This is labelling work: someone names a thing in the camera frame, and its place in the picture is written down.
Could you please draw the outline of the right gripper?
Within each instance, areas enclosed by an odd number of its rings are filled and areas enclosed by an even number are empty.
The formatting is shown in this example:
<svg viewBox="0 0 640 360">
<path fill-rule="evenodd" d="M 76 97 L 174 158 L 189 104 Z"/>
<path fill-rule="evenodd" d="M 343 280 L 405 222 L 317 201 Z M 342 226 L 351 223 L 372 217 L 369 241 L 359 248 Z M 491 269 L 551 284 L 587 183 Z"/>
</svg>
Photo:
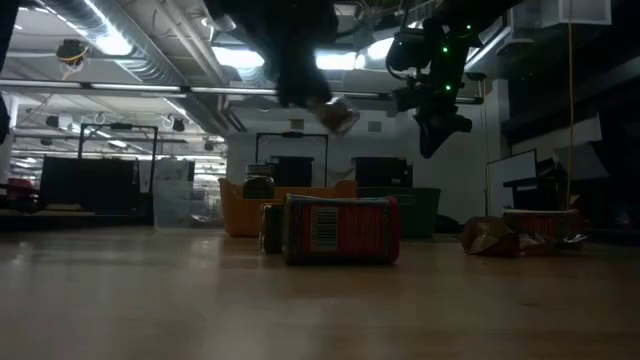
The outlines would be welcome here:
<svg viewBox="0 0 640 360">
<path fill-rule="evenodd" d="M 430 159 L 455 132 L 469 133 L 472 121 L 460 114 L 422 114 L 414 119 L 420 130 L 421 155 Z"/>
</svg>

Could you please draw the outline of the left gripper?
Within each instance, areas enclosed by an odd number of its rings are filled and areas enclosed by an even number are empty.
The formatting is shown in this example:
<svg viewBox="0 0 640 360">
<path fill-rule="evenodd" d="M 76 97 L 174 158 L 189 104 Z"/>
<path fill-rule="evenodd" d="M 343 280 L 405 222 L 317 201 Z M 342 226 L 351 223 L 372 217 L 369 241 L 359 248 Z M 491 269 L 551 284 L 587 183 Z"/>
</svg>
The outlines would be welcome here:
<svg viewBox="0 0 640 360">
<path fill-rule="evenodd" d="M 328 81 L 316 64 L 315 50 L 333 41 L 334 31 L 327 29 L 275 32 L 276 92 L 281 106 L 310 108 L 332 98 Z"/>
</svg>

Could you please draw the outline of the small brown spice jar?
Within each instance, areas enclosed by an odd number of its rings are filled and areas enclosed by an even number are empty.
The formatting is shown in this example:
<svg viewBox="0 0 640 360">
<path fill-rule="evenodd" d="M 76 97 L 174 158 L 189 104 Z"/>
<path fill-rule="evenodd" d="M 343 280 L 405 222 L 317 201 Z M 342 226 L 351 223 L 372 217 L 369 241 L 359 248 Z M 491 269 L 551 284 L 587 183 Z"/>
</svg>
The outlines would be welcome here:
<svg viewBox="0 0 640 360">
<path fill-rule="evenodd" d="M 334 97 L 317 106 L 316 116 L 335 136 L 346 135 L 360 119 L 360 111 L 345 97 Z"/>
</svg>

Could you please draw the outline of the brown foil spice packet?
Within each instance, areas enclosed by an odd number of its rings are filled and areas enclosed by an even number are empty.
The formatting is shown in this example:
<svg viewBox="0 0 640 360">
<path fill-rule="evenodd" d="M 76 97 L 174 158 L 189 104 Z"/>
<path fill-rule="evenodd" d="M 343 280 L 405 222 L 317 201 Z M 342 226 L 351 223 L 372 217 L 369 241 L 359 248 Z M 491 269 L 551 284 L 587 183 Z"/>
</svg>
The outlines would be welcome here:
<svg viewBox="0 0 640 360">
<path fill-rule="evenodd" d="M 458 239 L 467 255 L 487 257 L 547 257 L 578 250 L 588 238 L 584 232 L 570 240 L 550 240 L 542 236 L 513 232 L 503 218 L 470 219 Z"/>
</svg>

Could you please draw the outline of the red spice tin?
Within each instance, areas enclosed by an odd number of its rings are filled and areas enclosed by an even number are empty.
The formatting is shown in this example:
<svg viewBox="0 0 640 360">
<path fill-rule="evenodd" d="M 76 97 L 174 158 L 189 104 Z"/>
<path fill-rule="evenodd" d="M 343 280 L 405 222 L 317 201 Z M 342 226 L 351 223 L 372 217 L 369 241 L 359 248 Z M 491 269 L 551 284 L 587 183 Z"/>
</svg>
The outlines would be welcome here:
<svg viewBox="0 0 640 360">
<path fill-rule="evenodd" d="M 283 208 L 286 263 L 392 265 L 402 237 L 394 197 L 318 198 L 289 194 Z"/>
</svg>

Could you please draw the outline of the green-lidded spice jar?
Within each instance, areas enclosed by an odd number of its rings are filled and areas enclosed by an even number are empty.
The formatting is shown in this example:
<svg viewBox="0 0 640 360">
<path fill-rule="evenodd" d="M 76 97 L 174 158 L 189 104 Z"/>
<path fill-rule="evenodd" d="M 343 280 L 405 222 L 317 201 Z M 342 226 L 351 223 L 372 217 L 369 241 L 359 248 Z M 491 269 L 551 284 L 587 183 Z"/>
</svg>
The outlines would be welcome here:
<svg viewBox="0 0 640 360">
<path fill-rule="evenodd" d="M 246 166 L 246 178 L 243 183 L 244 199 L 272 199 L 275 195 L 273 167 L 266 164 Z"/>
<path fill-rule="evenodd" d="M 283 205 L 265 203 L 260 213 L 260 249 L 266 254 L 282 252 Z"/>
</svg>

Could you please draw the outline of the pink candy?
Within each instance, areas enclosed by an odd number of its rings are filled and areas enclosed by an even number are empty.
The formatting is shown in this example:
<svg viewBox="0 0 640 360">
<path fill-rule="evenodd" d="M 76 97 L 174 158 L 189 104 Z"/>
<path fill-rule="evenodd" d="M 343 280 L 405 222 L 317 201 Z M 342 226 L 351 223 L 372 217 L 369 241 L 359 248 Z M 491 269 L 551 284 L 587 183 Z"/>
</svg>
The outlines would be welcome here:
<svg viewBox="0 0 640 360">
<path fill-rule="evenodd" d="M 502 218 L 513 232 L 542 236 L 550 240 L 570 240 L 581 235 L 584 230 L 582 216 L 577 210 L 506 209 Z"/>
</svg>

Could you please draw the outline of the ceiling light panel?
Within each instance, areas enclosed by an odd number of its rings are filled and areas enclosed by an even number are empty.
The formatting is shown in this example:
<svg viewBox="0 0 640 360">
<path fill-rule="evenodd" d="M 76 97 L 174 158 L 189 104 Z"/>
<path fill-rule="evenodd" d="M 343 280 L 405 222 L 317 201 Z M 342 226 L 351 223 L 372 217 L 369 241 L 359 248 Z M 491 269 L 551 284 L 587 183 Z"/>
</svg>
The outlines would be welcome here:
<svg viewBox="0 0 640 360">
<path fill-rule="evenodd" d="M 231 66 L 236 69 L 251 69 L 264 65 L 264 59 L 252 50 L 213 47 L 212 51 L 218 62 L 223 66 Z"/>
<path fill-rule="evenodd" d="M 352 71 L 366 65 L 366 57 L 357 52 L 317 52 L 316 66 L 321 70 Z"/>
</svg>

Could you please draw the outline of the green plastic bin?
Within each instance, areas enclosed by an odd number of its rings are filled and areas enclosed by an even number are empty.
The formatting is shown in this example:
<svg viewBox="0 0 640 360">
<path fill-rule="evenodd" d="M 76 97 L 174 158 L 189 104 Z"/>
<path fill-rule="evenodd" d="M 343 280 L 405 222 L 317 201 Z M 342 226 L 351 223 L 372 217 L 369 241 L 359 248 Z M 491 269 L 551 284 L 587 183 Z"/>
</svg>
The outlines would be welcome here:
<svg viewBox="0 0 640 360">
<path fill-rule="evenodd" d="M 405 239 L 432 237 L 441 190 L 437 188 L 359 187 L 359 198 L 394 197 L 400 209 L 402 235 Z"/>
</svg>

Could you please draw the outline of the yellow plastic bin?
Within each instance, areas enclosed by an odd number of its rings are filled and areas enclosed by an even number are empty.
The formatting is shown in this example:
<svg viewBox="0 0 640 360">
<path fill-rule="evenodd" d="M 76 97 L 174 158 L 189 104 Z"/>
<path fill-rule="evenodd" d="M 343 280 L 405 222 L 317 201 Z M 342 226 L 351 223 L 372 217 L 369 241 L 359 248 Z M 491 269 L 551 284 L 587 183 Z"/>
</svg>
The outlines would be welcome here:
<svg viewBox="0 0 640 360">
<path fill-rule="evenodd" d="M 356 198 L 357 183 L 338 181 L 332 188 L 276 187 L 273 199 L 244 199 L 242 185 L 219 178 L 221 212 L 225 232 L 231 237 L 257 237 L 260 232 L 261 207 L 264 203 L 281 203 L 287 194 L 319 198 Z"/>
</svg>

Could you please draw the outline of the clear plastic bin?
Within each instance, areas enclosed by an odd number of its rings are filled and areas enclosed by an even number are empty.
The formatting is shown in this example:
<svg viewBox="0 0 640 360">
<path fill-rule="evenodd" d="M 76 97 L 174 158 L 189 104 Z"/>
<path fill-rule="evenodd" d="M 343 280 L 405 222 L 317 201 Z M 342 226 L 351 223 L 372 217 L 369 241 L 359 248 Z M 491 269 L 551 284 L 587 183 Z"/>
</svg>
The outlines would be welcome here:
<svg viewBox="0 0 640 360">
<path fill-rule="evenodd" d="M 157 230 L 221 228 L 219 177 L 195 161 L 165 158 L 155 163 L 153 216 Z"/>
</svg>

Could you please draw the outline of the wide black monitor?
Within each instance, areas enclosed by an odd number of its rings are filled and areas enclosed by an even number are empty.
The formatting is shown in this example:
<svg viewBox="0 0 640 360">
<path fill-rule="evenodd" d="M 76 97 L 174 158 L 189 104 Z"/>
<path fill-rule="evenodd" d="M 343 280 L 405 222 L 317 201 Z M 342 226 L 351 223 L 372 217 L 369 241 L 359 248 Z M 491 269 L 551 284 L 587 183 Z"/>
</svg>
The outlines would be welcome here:
<svg viewBox="0 0 640 360">
<path fill-rule="evenodd" d="M 127 212 L 140 202 L 138 163 L 46 157 L 40 195 L 47 205 L 79 205 L 91 212 Z"/>
</svg>

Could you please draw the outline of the black workstation frame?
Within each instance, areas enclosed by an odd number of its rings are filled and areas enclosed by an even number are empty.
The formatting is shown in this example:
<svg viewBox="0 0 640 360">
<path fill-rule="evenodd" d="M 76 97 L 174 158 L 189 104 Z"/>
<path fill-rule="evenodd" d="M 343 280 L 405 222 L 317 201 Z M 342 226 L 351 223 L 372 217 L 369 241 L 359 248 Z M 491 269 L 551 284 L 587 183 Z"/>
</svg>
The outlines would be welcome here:
<svg viewBox="0 0 640 360">
<path fill-rule="evenodd" d="M 123 122 L 115 122 L 110 124 L 94 124 L 94 123 L 81 123 L 80 124 L 80 133 L 79 133 L 79 143 L 77 150 L 77 158 L 83 158 L 84 151 L 84 143 L 88 140 L 92 135 L 85 137 L 85 130 L 89 127 L 93 127 L 95 132 L 101 130 L 103 127 L 109 127 L 111 130 L 121 130 L 121 131 L 129 131 L 132 129 L 151 129 L 153 131 L 153 140 L 152 140 L 152 155 L 151 155 L 151 168 L 150 168 L 150 178 L 149 178 L 149 187 L 148 190 L 153 190 L 154 185 L 154 175 L 155 175 L 155 167 L 156 167 L 156 157 L 157 157 L 157 149 L 158 149 L 158 135 L 159 128 L 157 126 L 148 126 L 148 125 L 135 125 L 131 123 L 123 123 Z"/>
<path fill-rule="evenodd" d="M 324 151 L 324 186 L 328 186 L 328 154 L 329 154 L 329 135 L 328 134 L 305 134 L 303 132 L 297 131 L 286 131 L 286 132 L 258 132 L 255 137 L 255 152 L 254 152 L 254 162 L 259 161 L 259 149 L 260 149 L 260 139 L 263 136 L 277 136 L 282 138 L 304 138 L 304 137 L 317 137 L 321 138 L 325 142 L 325 151 Z"/>
</svg>

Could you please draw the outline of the long horizontal metal rail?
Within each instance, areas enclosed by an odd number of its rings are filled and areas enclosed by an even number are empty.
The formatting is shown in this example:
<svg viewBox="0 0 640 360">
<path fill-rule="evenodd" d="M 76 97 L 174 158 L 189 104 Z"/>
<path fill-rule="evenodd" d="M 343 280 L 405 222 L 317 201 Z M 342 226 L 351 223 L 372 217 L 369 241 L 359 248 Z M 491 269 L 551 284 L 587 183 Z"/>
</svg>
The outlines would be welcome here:
<svg viewBox="0 0 640 360">
<path fill-rule="evenodd" d="M 240 87 L 204 87 L 186 85 L 148 85 L 124 83 L 94 83 L 54 80 L 25 80 L 0 78 L 0 89 L 62 93 L 131 93 L 135 96 L 168 96 L 184 98 L 187 94 L 276 96 L 274 89 Z"/>
</svg>

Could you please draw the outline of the silver ventilation duct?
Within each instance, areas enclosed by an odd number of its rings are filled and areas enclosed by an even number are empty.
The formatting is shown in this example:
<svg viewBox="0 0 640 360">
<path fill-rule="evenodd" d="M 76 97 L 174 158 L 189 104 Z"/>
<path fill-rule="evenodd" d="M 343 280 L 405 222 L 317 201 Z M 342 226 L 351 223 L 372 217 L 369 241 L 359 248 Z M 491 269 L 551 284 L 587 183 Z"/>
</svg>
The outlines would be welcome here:
<svg viewBox="0 0 640 360">
<path fill-rule="evenodd" d="M 203 0 L 35 0 L 135 78 L 227 85 Z"/>
</svg>

